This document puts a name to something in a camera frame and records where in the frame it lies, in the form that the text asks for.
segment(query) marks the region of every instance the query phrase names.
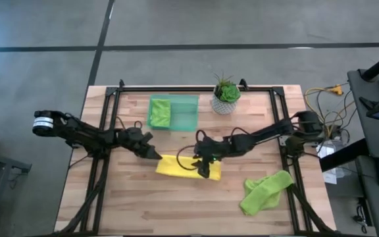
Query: green plastic box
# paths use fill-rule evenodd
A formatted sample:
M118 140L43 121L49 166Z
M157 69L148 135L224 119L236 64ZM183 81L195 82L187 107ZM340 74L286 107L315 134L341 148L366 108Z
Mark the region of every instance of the green plastic box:
M169 127L151 125L151 111L154 99L167 99L170 101ZM198 95L151 95L147 125L153 129L175 130L193 132L198 123Z

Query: yellow cable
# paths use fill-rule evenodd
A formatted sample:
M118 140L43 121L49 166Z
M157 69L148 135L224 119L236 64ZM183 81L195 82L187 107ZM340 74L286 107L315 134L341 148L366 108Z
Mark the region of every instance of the yellow cable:
M312 110L312 111L314 111L317 115L318 115L318 117L321 119L321 122L322 123L325 123L325 118L331 113L331 112L329 112L329 113L327 113L326 114L326 116L324 116L324 118L311 106L311 104L309 103L309 99L308 99L308 95L309 95L309 92L311 91L311 90L318 90L318 91L329 91L329 92L332 92L332 93L334 93L331 89L334 89L334 88L336 88L337 86L339 86L339 85L336 85L336 86L334 86L334 87L331 87L331 88L309 88L309 89L307 89L307 91L303 94L304 95L304 98L305 98L305 101L307 102L307 106L308 106L308 108L310 109L310 110ZM330 135L331 135L331 131L332 131L332 129L333 129L333 127L334 127L334 124L335 124L335 122L336 121L338 121L338 117L340 117L340 118L342 118L341 117L341 113L343 112L343 111L345 111L345 113L347 113L347 111L346 111L346 109L350 106L350 105L352 105L352 104L354 104L354 101L352 101L351 103L349 103L348 105L346 105L346 108L344 107L343 109L341 109L339 112L337 112L337 115L336 115L336 117L334 118L334 120L333 120L333 122L332 122L332 124L330 125L330 126L326 126L325 124L324 124L324 127L326 128L326 130L327 130L327 137L328 138L330 138Z
M326 90L325 88L309 88L307 89L307 91L303 94L304 98L305 98L305 101L307 102L307 105L308 105L308 108L312 111L314 111L318 117L321 119L321 122L324 122L324 118L321 117L321 115L311 106L311 104L309 103L309 99L308 99L308 92L310 92L311 90L320 90L320 91L324 91Z

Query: wire bundle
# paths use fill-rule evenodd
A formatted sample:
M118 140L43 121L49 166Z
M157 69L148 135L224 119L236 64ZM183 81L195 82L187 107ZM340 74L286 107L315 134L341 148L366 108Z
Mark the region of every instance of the wire bundle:
M339 110L339 111L330 111L328 113L326 113L325 115L323 114L322 112L322 109L321 109L321 106L320 106L320 101L319 101L319 97L320 97L320 94L322 92L332 92L334 93L333 89L337 87L337 86L330 86L330 87L327 87L327 88L310 88L308 89L305 94L304 94L304 98L305 98L305 101L307 102L307 106L308 108L310 108L310 110L314 111L321 123L323 124L323 128L324 128L324 139L323 139L323 142L321 144L321 147L323 145L323 143L330 139L330 136L332 134L332 132L345 132L347 134L347 141L345 142L345 144L348 144L349 141L350 141L350 133L349 131L346 129L347 126L349 126L352 118L353 118L353 115L356 113L357 109L354 110L354 112L352 113L351 117L349 118L349 122L344 126L343 125L343 120L347 117L347 108L350 107L351 105L353 105L355 102L352 101L351 103L348 103L346 104L346 99L347 99L347 96L351 93L351 91L347 92L345 94L345 97L343 99L343 109ZM318 110L314 109L313 106L311 105L311 103L309 102L309 98L308 98L308 95L311 95L311 94L314 94L314 93L317 93L318 95L316 96L316 105L318 107ZM335 113L336 114L336 117L334 118L334 120L331 120L331 121L328 121L328 116ZM337 125L336 122L337 121L341 121L341 124L340 125Z

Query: gray concrete floor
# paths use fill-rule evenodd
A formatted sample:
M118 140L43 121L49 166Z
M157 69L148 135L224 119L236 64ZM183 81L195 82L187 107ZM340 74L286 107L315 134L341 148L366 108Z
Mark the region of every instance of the gray concrete floor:
M0 47L97 45L107 3L0 1ZM105 45L341 42L379 42L379 0L117 0ZM33 135L33 112L79 116L93 58L94 52L0 53L0 154L33 164L7 189L0 236L52 231L71 150L61 139ZM377 60L379 48L104 52L95 84L213 84L212 72L223 70L250 84L300 84L305 91L342 84L347 71ZM322 108L339 110L341 100L324 93ZM363 137L357 115L348 129L351 142ZM360 234L349 221L355 200L330 202L338 230Z

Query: green leaves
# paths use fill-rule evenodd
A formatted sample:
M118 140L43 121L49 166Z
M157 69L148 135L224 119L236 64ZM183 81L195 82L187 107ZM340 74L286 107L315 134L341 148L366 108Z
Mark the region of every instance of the green leaves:
M220 96L221 101L234 103L241 97L241 93L235 84L222 86L221 90L222 90L222 95Z
M228 103L236 102L240 97L241 93L236 87L235 83L231 82L230 79L233 76L229 76L227 78L224 77L224 72L222 71L222 76L214 73L215 78L218 83L215 89L215 95L219 98L219 100Z

